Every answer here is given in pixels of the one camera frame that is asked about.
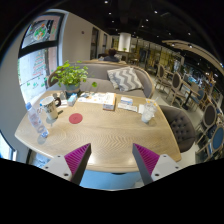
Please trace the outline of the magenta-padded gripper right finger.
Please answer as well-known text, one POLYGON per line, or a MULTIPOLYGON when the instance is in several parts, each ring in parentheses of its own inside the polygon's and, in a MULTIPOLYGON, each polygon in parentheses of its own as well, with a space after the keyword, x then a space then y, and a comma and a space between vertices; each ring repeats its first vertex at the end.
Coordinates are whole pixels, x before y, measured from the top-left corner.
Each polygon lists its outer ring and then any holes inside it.
POLYGON ((136 143, 133 144, 132 153, 145 185, 181 170, 181 167, 167 154, 158 155, 136 143))

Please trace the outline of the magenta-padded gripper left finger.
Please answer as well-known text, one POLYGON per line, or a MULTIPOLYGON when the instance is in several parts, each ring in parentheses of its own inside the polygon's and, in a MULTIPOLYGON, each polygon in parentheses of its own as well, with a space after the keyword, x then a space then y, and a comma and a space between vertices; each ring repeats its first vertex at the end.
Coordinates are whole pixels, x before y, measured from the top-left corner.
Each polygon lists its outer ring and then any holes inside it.
POLYGON ((88 143, 66 155, 55 156, 42 169, 79 185, 90 155, 91 144, 88 143))

